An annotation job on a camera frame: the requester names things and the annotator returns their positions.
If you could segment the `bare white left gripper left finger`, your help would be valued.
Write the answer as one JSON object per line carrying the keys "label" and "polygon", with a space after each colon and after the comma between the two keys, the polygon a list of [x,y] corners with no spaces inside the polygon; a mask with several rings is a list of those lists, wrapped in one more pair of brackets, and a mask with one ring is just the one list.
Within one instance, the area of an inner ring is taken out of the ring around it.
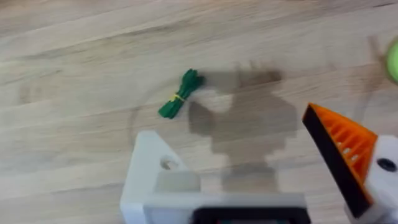
{"label": "bare white left gripper left finger", "polygon": [[126,223],[189,223],[192,209],[172,202],[199,191],[199,176],[155,131],[137,134],[119,203]]}

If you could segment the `white orange left gripper right finger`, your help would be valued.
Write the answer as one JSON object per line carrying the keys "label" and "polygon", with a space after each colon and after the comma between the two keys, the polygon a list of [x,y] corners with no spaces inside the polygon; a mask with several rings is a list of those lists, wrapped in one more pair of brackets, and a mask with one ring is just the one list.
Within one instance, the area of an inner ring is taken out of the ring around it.
{"label": "white orange left gripper right finger", "polygon": [[322,106],[308,104],[302,122],[355,224],[397,224],[397,136],[378,135]]}

